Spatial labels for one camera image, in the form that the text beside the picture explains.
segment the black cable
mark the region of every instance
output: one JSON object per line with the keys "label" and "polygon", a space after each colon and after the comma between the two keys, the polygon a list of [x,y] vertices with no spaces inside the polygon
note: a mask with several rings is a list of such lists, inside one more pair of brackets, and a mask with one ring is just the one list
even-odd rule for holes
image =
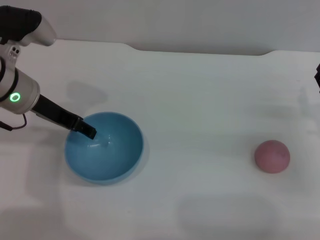
{"label": "black cable", "polygon": [[13,128],[12,128],[13,130],[16,130],[16,129],[22,129],[22,128],[24,128],[24,127],[27,125],[27,118],[26,118],[26,115],[25,115],[25,114],[22,114],[22,116],[23,116],[23,119],[24,119],[24,124],[23,124],[23,125],[21,125],[21,126],[13,127]]}

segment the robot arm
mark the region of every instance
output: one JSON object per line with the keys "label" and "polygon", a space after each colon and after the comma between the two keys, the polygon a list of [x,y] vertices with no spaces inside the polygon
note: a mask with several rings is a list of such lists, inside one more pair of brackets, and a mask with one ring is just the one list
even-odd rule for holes
{"label": "robot arm", "polygon": [[[57,35],[48,21],[37,11],[0,6],[0,37],[0,107],[14,114],[32,111],[43,119],[94,139],[95,128],[41,95],[39,84],[16,68],[20,46],[30,43],[50,46],[55,42]],[[4,123],[0,128],[15,129]]]}

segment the green led ring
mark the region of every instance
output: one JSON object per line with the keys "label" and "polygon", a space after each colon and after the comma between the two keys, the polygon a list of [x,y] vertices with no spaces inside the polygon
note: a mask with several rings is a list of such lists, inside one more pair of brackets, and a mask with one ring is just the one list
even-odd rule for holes
{"label": "green led ring", "polygon": [[11,102],[18,102],[20,100],[21,96],[19,93],[14,92],[10,95],[10,101]]}

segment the white tabletop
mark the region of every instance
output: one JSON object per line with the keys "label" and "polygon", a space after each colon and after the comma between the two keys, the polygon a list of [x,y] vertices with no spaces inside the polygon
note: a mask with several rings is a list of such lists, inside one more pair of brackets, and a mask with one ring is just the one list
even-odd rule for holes
{"label": "white tabletop", "polygon": [[[0,239],[318,240],[319,63],[314,52],[186,54],[66,40],[23,48],[17,67],[44,96],[82,117],[132,118],[145,150],[123,182],[92,185],[65,163],[68,131],[29,112],[26,128],[0,130]],[[291,154],[279,174],[252,158],[272,139]]]}

